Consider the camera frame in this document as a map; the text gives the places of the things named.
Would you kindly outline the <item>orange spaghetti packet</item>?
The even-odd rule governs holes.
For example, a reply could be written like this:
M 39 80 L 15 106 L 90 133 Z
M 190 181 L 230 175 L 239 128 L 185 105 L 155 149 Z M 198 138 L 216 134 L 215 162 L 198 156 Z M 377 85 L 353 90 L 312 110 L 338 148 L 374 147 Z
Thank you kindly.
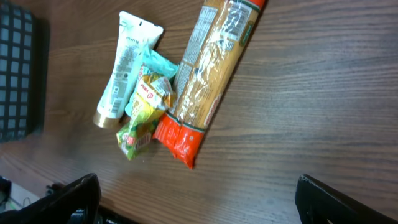
M 193 168 L 206 129 L 266 0 L 207 0 L 174 78 L 177 99 L 154 138 Z

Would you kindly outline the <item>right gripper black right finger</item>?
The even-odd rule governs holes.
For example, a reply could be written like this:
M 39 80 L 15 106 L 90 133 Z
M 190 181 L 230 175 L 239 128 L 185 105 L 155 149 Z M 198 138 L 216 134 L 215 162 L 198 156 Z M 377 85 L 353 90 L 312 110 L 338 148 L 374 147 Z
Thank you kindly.
M 298 178 L 295 204 L 302 223 L 391 223 L 379 213 L 327 184 L 307 175 Z

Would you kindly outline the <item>white tube gold cap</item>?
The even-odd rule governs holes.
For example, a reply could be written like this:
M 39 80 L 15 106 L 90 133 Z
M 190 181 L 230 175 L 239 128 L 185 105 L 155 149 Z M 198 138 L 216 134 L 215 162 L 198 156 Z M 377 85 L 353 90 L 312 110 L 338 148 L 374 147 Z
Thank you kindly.
M 164 28 L 134 16 L 126 11 L 119 13 L 119 34 L 113 71 L 93 118 L 95 125 L 113 129 L 119 126 L 131 97 L 137 75 L 133 64 L 139 49 L 148 45 L 154 48 Z

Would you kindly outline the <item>green tea packet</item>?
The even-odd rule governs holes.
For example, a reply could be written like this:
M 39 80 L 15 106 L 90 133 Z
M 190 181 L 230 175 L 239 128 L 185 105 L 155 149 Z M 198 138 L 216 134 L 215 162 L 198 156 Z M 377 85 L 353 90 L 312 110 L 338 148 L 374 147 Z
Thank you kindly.
M 131 160 L 151 142 L 160 117 L 170 109 L 177 98 L 172 79 L 178 67 L 163 68 L 143 65 L 139 79 L 126 106 L 129 122 L 117 133 L 118 146 Z

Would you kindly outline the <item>teal snack packet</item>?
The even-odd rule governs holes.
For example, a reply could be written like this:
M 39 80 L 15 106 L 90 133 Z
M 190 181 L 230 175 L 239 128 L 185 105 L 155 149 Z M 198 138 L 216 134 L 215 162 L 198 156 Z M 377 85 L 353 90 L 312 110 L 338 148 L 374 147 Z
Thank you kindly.
M 164 113 L 173 107 L 177 98 L 171 81 L 178 65 L 173 64 L 148 45 L 134 51 L 136 59 L 132 65 L 132 94 L 125 112 L 131 118 L 151 113 Z

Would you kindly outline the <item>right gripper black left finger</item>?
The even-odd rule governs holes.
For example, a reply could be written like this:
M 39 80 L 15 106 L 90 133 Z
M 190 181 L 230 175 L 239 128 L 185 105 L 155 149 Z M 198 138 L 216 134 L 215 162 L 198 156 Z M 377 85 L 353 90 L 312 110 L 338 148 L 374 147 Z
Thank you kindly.
M 78 210 L 83 210 L 82 223 L 94 223 L 100 199 L 98 176 L 87 174 L 21 210 L 6 212 L 1 224 L 68 223 Z

